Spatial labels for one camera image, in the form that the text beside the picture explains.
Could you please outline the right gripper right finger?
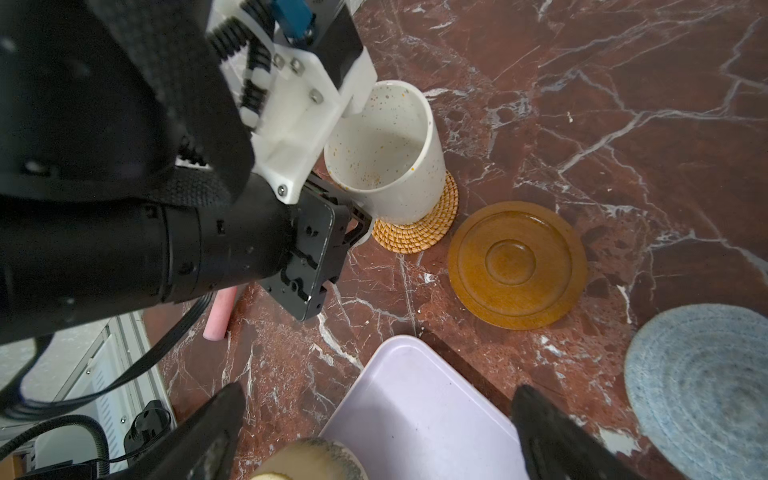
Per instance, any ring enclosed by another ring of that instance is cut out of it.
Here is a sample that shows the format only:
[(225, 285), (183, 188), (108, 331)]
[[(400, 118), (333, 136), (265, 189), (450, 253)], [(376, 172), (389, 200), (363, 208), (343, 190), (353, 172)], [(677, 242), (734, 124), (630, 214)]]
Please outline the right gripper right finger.
[(511, 421), (531, 479), (642, 479), (530, 385), (515, 391)]

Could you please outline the brown wooden coaster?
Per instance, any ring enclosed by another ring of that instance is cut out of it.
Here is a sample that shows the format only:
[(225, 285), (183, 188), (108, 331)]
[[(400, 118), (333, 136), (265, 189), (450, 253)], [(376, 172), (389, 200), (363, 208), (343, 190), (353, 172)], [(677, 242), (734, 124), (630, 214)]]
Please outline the brown wooden coaster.
[(579, 235), (555, 212), (523, 201), (468, 217), (448, 253), (451, 286), (480, 320), (510, 330), (551, 325), (570, 312), (587, 282)]

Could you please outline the grey-blue felt coaster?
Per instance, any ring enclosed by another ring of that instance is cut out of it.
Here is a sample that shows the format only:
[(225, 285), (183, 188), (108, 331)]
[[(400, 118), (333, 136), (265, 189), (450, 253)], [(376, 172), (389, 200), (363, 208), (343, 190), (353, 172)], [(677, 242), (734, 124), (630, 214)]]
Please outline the grey-blue felt coaster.
[(767, 319), (693, 304), (634, 336), (624, 378), (642, 433), (689, 479), (767, 476)]

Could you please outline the white speckled mug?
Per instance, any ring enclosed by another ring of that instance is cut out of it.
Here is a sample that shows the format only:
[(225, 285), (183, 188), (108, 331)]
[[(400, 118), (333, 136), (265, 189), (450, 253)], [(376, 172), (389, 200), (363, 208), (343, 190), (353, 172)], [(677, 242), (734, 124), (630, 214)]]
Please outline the white speckled mug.
[(444, 190), (433, 111), (424, 94), (403, 81), (376, 83), (362, 112), (339, 120), (323, 154), (331, 179), (376, 220), (417, 222)]

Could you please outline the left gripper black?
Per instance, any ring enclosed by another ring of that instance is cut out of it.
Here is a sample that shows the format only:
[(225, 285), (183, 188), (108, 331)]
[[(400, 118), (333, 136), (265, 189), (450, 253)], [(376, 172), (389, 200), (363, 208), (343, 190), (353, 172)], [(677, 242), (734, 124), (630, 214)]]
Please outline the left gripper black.
[(350, 248), (372, 217), (345, 191), (310, 175), (299, 201), (279, 201), (264, 179), (251, 176), (232, 205), (166, 206), (164, 303), (259, 283), (298, 321), (323, 309)]

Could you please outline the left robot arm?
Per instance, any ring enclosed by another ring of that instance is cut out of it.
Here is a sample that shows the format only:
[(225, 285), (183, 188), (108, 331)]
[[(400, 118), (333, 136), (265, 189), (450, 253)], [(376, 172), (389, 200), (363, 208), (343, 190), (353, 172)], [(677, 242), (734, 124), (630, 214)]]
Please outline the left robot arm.
[(314, 171), (377, 74), (343, 1), (5, 1), (1, 340), (258, 282), (318, 315), (368, 213)]

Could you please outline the woven rattan coaster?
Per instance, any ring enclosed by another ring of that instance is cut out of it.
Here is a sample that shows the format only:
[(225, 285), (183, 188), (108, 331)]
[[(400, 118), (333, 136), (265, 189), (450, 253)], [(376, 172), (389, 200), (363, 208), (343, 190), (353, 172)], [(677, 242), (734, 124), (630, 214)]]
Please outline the woven rattan coaster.
[(446, 173), (446, 182), (437, 205), (421, 220), (395, 225), (377, 220), (372, 236), (383, 248), (398, 254), (416, 254), (436, 245), (450, 230), (459, 206), (455, 179)]

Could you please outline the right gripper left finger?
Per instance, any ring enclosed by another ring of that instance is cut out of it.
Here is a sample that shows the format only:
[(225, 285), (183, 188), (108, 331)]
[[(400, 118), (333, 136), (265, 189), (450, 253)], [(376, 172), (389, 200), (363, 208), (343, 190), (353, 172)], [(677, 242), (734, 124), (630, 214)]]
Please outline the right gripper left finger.
[(228, 479), (243, 424), (245, 394), (230, 383), (114, 479)]

